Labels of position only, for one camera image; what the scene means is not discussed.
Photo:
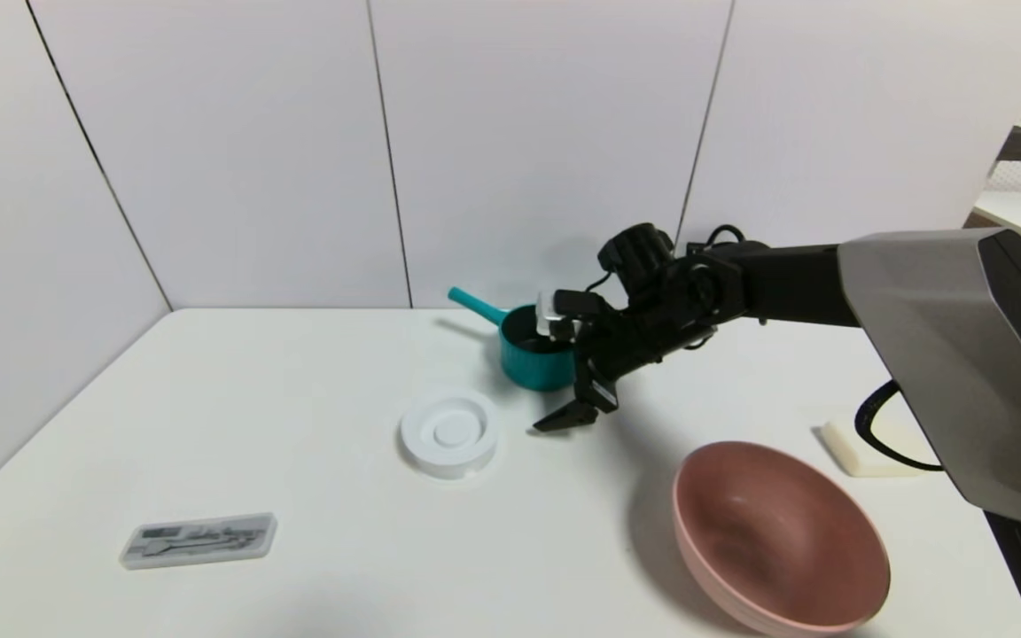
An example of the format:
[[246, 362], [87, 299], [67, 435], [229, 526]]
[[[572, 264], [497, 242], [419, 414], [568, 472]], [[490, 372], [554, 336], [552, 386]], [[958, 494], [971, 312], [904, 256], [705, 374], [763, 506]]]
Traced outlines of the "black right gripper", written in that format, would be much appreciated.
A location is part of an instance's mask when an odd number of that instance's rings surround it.
[[664, 352], [657, 350], [650, 336], [624, 316], [600, 316], [584, 323], [573, 340], [573, 351], [575, 399], [536, 421], [537, 432], [594, 424], [599, 411], [616, 411], [620, 407], [617, 381], [664, 359]]

